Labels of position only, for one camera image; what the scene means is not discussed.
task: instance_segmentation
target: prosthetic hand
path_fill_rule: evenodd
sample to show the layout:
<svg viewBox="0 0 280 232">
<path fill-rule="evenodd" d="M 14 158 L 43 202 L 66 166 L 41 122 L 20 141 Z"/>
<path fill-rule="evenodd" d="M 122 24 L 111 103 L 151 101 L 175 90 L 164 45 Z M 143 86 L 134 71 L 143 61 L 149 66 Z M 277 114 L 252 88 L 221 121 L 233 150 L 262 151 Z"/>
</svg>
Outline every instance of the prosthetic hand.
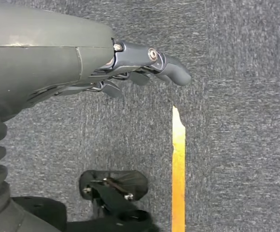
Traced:
<svg viewBox="0 0 280 232">
<path fill-rule="evenodd" d="M 4 122 L 38 102 L 84 91 L 117 97 L 121 90 L 111 80 L 145 85 L 152 76 L 180 86 L 191 81 L 189 72 L 175 58 L 151 47 L 116 40 L 103 24 L 0 4 L 0 140 L 7 133 Z M 0 146 L 0 159 L 5 154 Z M 20 199 L 15 203 L 5 182 L 6 176 L 6 167 L 0 165 L 0 232 L 59 231 L 45 218 L 36 217 Z M 149 214 L 134 208 L 122 194 L 124 188 L 121 182 L 111 179 L 111 185 L 94 178 L 88 183 L 88 189 L 92 189 L 91 199 L 98 199 L 97 205 L 106 210 L 106 216 L 110 216 L 107 220 L 112 218 L 115 227 L 101 230 L 104 221 L 94 219 L 91 231 L 118 230 L 117 223 L 126 225 L 131 218 L 137 228 L 142 228 L 139 231 L 152 228 Z M 149 226 L 141 227 L 144 221 Z M 88 231 L 78 229 L 72 227 L 72 231 Z"/>
</svg>

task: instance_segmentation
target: black plastic part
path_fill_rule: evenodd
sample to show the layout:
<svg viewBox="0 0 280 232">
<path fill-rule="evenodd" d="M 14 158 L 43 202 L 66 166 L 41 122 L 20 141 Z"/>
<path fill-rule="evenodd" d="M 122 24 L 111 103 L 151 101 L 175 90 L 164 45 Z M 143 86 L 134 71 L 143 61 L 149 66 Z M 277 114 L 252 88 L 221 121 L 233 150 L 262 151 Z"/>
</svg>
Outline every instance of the black plastic part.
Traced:
<svg viewBox="0 0 280 232">
<path fill-rule="evenodd" d="M 79 178 L 79 191 L 85 200 L 93 200 L 98 197 L 98 193 L 92 188 L 91 192 L 85 193 L 83 190 L 90 188 L 91 183 L 103 182 L 104 178 L 111 178 L 115 184 L 128 193 L 133 194 L 133 201 L 138 201 L 148 192 L 149 181 L 143 174 L 138 171 L 96 171 L 88 170 L 82 173 Z"/>
<path fill-rule="evenodd" d="M 60 231 L 66 232 L 67 214 L 63 203 L 45 197 L 13 197 L 15 203 Z"/>
</svg>

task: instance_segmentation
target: robotic hand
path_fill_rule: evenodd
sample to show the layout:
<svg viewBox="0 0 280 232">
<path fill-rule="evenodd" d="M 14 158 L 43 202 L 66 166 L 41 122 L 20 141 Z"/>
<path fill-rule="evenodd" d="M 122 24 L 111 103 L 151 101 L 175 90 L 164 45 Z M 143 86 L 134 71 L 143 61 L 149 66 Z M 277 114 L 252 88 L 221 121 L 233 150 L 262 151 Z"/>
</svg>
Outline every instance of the robotic hand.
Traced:
<svg viewBox="0 0 280 232">
<path fill-rule="evenodd" d="M 191 81 L 189 72 L 176 58 L 148 46 L 116 40 L 112 30 L 103 24 L 0 4 L 0 140 L 7 133 L 4 122 L 52 96 L 102 91 L 117 97 L 121 90 L 111 80 L 145 85 L 150 76 L 180 86 Z M 0 146 L 0 159 L 5 154 Z M 0 232 L 156 230 L 149 213 L 128 201 L 146 193 L 143 191 L 146 184 L 142 184 L 145 178 L 136 174 L 137 178 L 131 185 L 140 187 L 126 190 L 122 178 L 99 178 L 95 174 L 84 174 L 79 185 L 83 198 L 89 198 L 97 211 L 103 212 L 98 214 L 102 218 L 88 221 L 85 227 L 69 224 L 60 229 L 45 216 L 58 213 L 45 210 L 47 205 L 60 209 L 58 204 L 33 197 L 11 198 L 9 185 L 5 182 L 7 168 L 0 165 Z M 90 191 L 83 195 L 84 189 Z M 55 218 L 56 222 L 66 220 L 66 215 Z"/>
</svg>

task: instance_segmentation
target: metal screw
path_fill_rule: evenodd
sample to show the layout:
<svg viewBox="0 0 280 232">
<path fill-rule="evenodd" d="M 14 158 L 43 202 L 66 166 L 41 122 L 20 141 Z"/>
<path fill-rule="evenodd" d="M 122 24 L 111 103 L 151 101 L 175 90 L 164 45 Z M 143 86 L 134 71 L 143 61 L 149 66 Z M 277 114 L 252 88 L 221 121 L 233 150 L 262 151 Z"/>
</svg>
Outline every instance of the metal screw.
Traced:
<svg viewBox="0 0 280 232">
<path fill-rule="evenodd" d="M 125 198 L 128 201 L 131 201 L 134 198 L 134 195 L 132 195 L 131 193 L 128 193 L 127 195 L 125 195 L 124 198 Z"/>
<path fill-rule="evenodd" d="M 118 44 L 118 43 L 113 45 L 113 48 L 114 48 L 114 50 L 115 50 L 115 52 L 121 52 L 121 51 L 123 51 L 123 47 L 122 47 L 122 45 L 120 45 L 120 44 Z"/>
<path fill-rule="evenodd" d="M 157 52 L 154 48 L 149 49 L 149 58 L 152 61 L 157 61 Z"/>
<path fill-rule="evenodd" d="M 89 193 L 89 192 L 91 192 L 91 191 L 91 188 L 84 188 L 83 189 L 83 192 L 84 193 Z"/>
</svg>

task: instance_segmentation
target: yellow floor line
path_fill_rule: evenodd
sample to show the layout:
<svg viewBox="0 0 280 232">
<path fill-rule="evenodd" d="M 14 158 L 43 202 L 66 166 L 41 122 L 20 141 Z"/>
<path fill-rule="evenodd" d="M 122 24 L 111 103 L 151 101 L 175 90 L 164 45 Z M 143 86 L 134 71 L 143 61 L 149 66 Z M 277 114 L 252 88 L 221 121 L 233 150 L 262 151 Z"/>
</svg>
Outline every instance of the yellow floor line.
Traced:
<svg viewBox="0 0 280 232">
<path fill-rule="evenodd" d="M 172 110 L 172 232 L 185 232 L 185 127 Z"/>
</svg>

